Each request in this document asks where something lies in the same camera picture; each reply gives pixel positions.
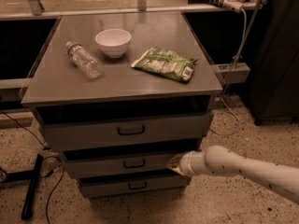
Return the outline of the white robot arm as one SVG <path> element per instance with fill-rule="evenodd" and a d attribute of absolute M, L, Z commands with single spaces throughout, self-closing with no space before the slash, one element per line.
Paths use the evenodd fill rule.
<path fill-rule="evenodd" d="M 232 150 L 212 146 L 202 151 L 179 153 L 167 162 L 179 175 L 241 175 L 276 194 L 299 203 L 299 169 L 242 157 Z"/>

